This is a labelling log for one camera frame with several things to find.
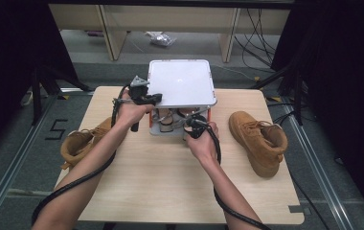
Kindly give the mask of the dark curtain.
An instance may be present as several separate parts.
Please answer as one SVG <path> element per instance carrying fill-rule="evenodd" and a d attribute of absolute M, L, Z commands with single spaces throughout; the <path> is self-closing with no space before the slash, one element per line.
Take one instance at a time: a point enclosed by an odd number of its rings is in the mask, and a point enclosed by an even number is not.
<path fill-rule="evenodd" d="M 273 62 L 290 62 L 364 197 L 364 0 L 290 0 Z"/>
<path fill-rule="evenodd" d="M 78 76 L 47 3 L 0 0 L 0 134 L 32 84 Z"/>

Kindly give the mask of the clear plastic bag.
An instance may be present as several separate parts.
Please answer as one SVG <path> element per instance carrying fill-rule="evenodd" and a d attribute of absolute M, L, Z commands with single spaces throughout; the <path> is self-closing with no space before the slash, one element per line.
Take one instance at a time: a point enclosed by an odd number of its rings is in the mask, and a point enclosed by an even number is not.
<path fill-rule="evenodd" d="M 171 37 L 163 32 L 146 32 L 149 36 L 149 41 L 151 44 L 160 47 L 170 47 L 175 41 L 175 37 Z"/>

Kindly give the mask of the beige wooden desk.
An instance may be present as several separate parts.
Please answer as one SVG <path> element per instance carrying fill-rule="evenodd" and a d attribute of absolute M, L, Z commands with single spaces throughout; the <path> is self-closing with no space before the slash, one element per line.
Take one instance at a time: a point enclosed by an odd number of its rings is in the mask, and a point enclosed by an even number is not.
<path fill-rule="evenodd" d="M 116 60 L 128 31 L 217 34 L 224 62 L 230 60 L 233 36 L 258 32 L 280 35 L 288 10 L 51 4 L 61 30 L 101 31 L 109 58 Z"/>

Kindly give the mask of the person's right hand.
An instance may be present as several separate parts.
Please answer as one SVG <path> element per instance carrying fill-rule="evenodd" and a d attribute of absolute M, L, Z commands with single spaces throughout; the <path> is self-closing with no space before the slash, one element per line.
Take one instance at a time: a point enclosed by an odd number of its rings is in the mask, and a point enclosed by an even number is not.
<path fill-rule="evenodd" d="M 186 142 L 193 156 L 200 163 L 217 162 L 215 141 L 208 131 L 204 131 L 196 139 L 188 135 Z"/>

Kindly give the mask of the tan suede lace-up boot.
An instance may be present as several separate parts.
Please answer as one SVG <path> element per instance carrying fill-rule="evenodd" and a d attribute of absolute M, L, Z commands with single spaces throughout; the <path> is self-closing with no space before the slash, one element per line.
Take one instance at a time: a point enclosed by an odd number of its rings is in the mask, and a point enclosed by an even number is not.
<path fill-rule="evenodd" d="M 288 147 L 282 127 L 267 121 L 257 121 L 245 111 L 234 112 L 228 125 L 232 136 L 247 152 L 254 172 L 260 177 L 273 177 Z"/>
<path fill-rule="evenodd" d="M 60 147 L 60 154 L 65 161 L 60 167 L 63 170 L 74 168 L 111 129 L 111 122 L 112 118 L 108 117 L 95 128 L 70 132 Z"/>

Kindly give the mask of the black metal stand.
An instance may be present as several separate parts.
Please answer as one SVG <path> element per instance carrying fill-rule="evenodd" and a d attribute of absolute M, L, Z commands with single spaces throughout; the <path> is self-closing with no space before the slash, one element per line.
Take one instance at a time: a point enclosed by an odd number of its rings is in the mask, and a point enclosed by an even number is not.
<path fill-rule="evenodd" d="M 33 106 L 34 117 L 33 124 L 35 125 L 41 118 L 41 90 L 40 86 L 43 86 L 48 95 L 56 96 L 62 92 L 57 84 L 57 80 L 64 80 L 78 88 L 83 92 L 92 92 L 93 88 L 82 83 L 77 74 L 67 75 L 53 67 L 47 65 L 38 65 L 35 67 L 32 73 L 32 91 L 33 91 Z"/>
<path fill-rule="evenodd" d="M 253 86 L 251 86 L 251 89 L 261 89 L 277 79 L 282 79 L 278 87 L 278 93 L 281 96 L 293 96 L 295 120 L 301 126 L 303 124 L 301 116 L 303 80 L 297 67 L 293 67 L 291 64 L 288 64 L 286 67 L 276 71 L 268 78 L 257 81 Z"/>

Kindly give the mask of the aluminium floor rail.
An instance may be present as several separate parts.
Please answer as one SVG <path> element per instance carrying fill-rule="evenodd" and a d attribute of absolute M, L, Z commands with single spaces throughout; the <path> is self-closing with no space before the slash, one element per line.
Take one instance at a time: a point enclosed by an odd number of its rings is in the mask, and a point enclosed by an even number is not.
<path fill-rule="evenodd" d="M 283 97 L 284 110 L 289 114 L 294 112 L 295 108 L 291 105 L 290 99 Z M 331 213 L 340 230 L 354 230 L 354 225 L 339 198 L 339 195 L 334 190 L 326 171 L 324 170 L 318 156 L 310 143 L 307 134 L 302 125 L 299 124 L 295 115 L 289 114 L 289 121 L 297 136 L 311 170 L 319 184 L 320 190 L 325 197 L 327 204 L 330 207 Z"/>
<path fill-rule="evenodd" d="M 57 100 L 57 96 L 49 96 L 45 104 L 43 105 L 43 109 L 41 110 L 41 115 L 38 120 L 31 126 L 29 129 L 24 141 L 20 145 L 17 153 L 9 164 L 7 170 L 5 171 L 3 177 L 0 180 L 0 207 L 8 193 L 8 190 L 12 184 L 12 182 L 17 177 L 25 159 L 28 156 L 30 148 L 34 144 L 34 140 L 36 139 L 41 127 L 47 115 L 49 114 L 51 107 L 55 104 Z"/>

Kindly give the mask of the white two-tier shoe rack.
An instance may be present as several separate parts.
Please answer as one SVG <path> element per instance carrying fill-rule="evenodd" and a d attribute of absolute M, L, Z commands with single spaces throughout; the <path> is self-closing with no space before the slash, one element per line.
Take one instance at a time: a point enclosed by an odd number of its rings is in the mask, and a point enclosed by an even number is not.
<path fill-rule="evenodd" d="M 207 121 L 211 118 L 211 107 L 217 103 L 210 64 L 205 59 L 153 60 L 148 68 L 148 93 L 161 93 L 162 101 L 149 115 L 151 135 L 181 136 L 185 123 L 177 122 L 178 108 L 198 107 L 200 115 Z M 173 131 L 161 132 L 157 110 L 167 108 L 173 115 Z"/>

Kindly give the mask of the person's left hand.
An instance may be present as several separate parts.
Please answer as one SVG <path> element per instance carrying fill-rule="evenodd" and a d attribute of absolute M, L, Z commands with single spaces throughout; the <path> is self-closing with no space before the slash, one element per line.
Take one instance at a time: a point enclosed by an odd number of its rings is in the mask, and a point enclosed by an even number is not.
<path fill-rule="evenodd" d="M 138 105 L 134 101 L 130 101 L 127 90 L 122 93 L 121 98 L 125 99 L 125 103 L 120 105 L 116 121 L 117 126 L 131 128 L 134 124 L 139 123 L 140 120 L 154 108 L 152 104 Z"/>

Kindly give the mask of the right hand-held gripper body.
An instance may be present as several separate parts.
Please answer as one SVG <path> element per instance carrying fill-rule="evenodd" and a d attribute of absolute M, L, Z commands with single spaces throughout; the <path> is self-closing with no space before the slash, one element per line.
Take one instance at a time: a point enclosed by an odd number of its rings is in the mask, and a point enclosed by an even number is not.
<path fill-rule="evenodd" d="M 206 130 L 207 120 L 201 115 L 193 115 L 185 122 L 184 130 L 192 138 L 199 138 Z"/>

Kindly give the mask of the black rhinestone strap sandal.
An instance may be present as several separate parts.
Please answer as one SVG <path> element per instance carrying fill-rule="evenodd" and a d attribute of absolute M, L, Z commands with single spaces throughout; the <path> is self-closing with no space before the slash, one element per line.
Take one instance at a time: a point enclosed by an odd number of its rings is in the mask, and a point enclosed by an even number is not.
<path fill-rule="evenodd" d="M 192 116 L 194 114 L 200 114 L 201 111 L 198 107 L 183 107 L 183 108 L 178 108 L 176 110 L 176 114 L 180 117 L 180 120 L 177 122 L 179 125 L 183 125 L 187 118 L 189 116 Z"/>
<path fill-rule="evenodd" d="M 172 112 L 167 108 L 159 108 L 157 110 L 159 129 L 161 132 L 172 132 L 173 131 L 173 115 Z"/>

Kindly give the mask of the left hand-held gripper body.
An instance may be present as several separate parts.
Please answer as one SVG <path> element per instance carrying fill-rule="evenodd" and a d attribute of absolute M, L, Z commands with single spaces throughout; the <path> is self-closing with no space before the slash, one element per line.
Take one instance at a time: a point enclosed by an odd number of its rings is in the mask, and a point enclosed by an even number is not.
<path fill-rule="evenodd" d="M 149 82 L 138 76 L 131 81 L 128 89 L 128 95 L 136 104 L 154 104 L 154 100 L 148 95 Z"/>

